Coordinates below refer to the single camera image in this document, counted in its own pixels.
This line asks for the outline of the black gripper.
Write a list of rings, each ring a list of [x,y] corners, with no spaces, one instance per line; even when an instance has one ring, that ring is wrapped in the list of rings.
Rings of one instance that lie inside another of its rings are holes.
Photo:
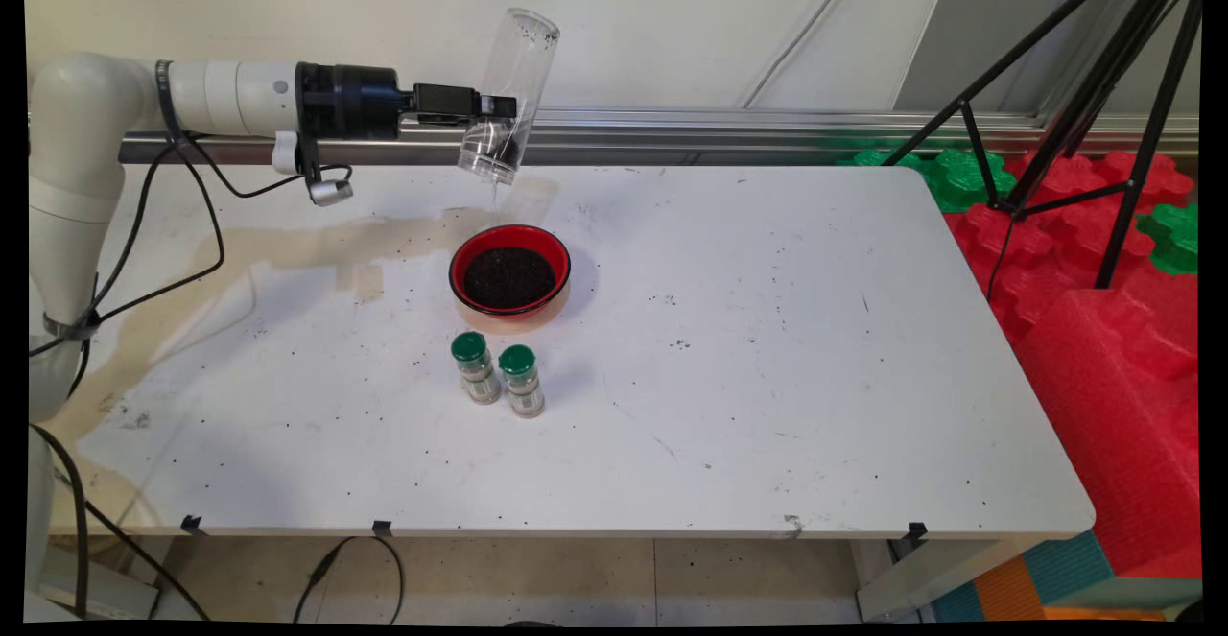
[[[513,122],[513,97],[480,97],[475,88],[416,83],[399,88],[393,68],[295,65],[298,141],[319,139],[394,139],[402,117],[426,126],[470,126],[475,122]]]

